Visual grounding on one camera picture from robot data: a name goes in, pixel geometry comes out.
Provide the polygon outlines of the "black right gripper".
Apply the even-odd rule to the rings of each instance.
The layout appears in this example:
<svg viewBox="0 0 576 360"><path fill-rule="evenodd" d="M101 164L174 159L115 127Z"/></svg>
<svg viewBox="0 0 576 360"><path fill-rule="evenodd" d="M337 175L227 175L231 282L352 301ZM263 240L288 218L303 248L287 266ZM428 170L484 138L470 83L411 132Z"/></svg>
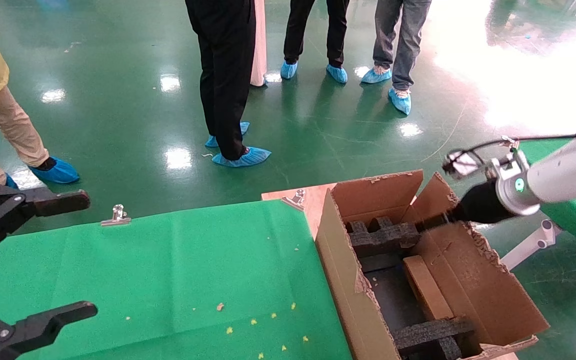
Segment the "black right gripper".
<svg viewBox="0 0 576 360"><path fill-rule="evenodd" d="M471 187L450 212L441 212L418 221L416 231L426 232L459 221L496 224L516 217L500 201L497 184L497 180L488 180Z"/></svg>

